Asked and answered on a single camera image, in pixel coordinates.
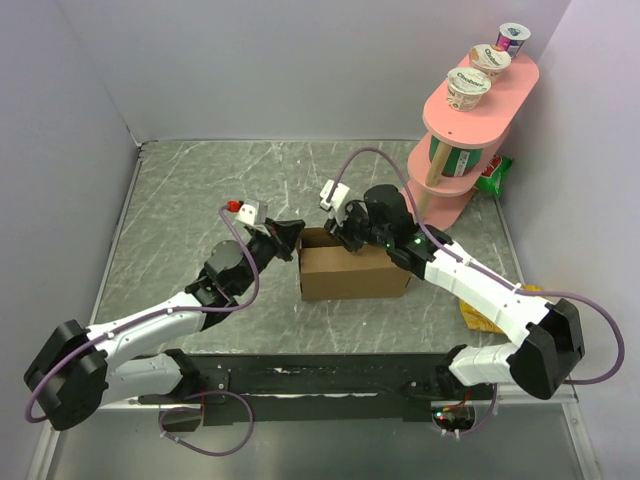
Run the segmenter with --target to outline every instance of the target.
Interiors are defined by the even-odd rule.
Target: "snack bag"
[[[512,163],[513,160],[509,157],[494,155],[484,172],[478,177],[476,188],[494,195],[502,195],[504,181],[507,179]]]
[[[534,292],[539,292],[540,290],[542,290],[540,287],[536,287],[534,285],[523,285],[522,288]],[[470,330],[478,330],[479,332],[490,333],[504,333],[493,323],[491,323],[487,317],[482,315],[479,311],[462,300],[460,300],[460,311],[462,312],[462,317],[464,318],[464,321]]]

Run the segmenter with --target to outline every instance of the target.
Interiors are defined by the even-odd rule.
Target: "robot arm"
[[[548,399],[554,394],[584,356],[580,317],[574,305],[564,299],[552,304],[541,297],[517,294],[517,285],[506,288],[472,268],[471,256],[459,244],[429,227],[462,259],[456,260],[426,238],[393,185],[372,187],[361,201],[354,200],[349,188],[339,184],[327,201],[332,186],[333,181],[328,181],[320,194],[320,206],[329,213],[325,229],[347,250],[357,251],[364,244],[385,248],[400,268],[469,303],[509,338],[510,343],[504,345],[452,349],[439,371],[443,389],[516,383],[537,398]]]
[[[246,247],[258,273],[274,257],[292,260],[304,228],[302,220],[271,220],[266,216],[266,205],[257,201],[237,204],[236,220],[251,234]],[[42,388],[37,400],[56,430],[71,428],[100,405],[117,400],[152,393],[184,398],[197,392],[199,377],[187,355],[169,350],[153,357],[136,357],[220,323],[241,308],[234,297],[242,295],[253,281],[250,260],[239,243],[218,243],[198,278],[169,300],[85,329],[75,320],[59,326],[25,373],[25,383],[32,391]],[[82,346],[90,348],[74,356],[40,387],[46,375]]]

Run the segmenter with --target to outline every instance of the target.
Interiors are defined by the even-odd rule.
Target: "wooden dowel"
[[[440,181],[442,170],[444,170],[444,166],[447,164],[452,148],[453,147],[451,145],[442,141],[438,144],[436,153],[433,155],[433,160],[431,161],[431,168],[429,168],[427,178],[424,182],[427,187],[435,187]],[[429,208],[430,201],[431,193],[422,192],[422,197],[420,197],[420,200],[418,201],[418,210],[421,216],[424,217],[424,214],[427,212],[427,208]]]

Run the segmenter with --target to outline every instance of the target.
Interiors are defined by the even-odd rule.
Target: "pink stand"
[[[458,66],[468,65],[469,58],[465,57]],[[422,115],[429,133],[413,149],[408,162],[409,189],[418,205],[427,205],[422,213],[425,223],[440,230],[453,225],[473,196],[476,180],[506,138],[511,120],[538,77],[538,67],[533,60],[519,54],[470,112],[459,112],[449,106],[446,80],[429,97]],[[439,172],[431,172],[432,177],[435,173],[436,184],[426,185],[431,168],[432,135],[452,147],[482,148],[480,162],[462,177],[442,177],[440,167]]]

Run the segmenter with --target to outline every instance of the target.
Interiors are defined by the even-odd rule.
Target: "brown cardboard box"
[[[383,249],[347,252],[324,228],[302,231],[298,261],[303,300],[401,297],[411,278]]]

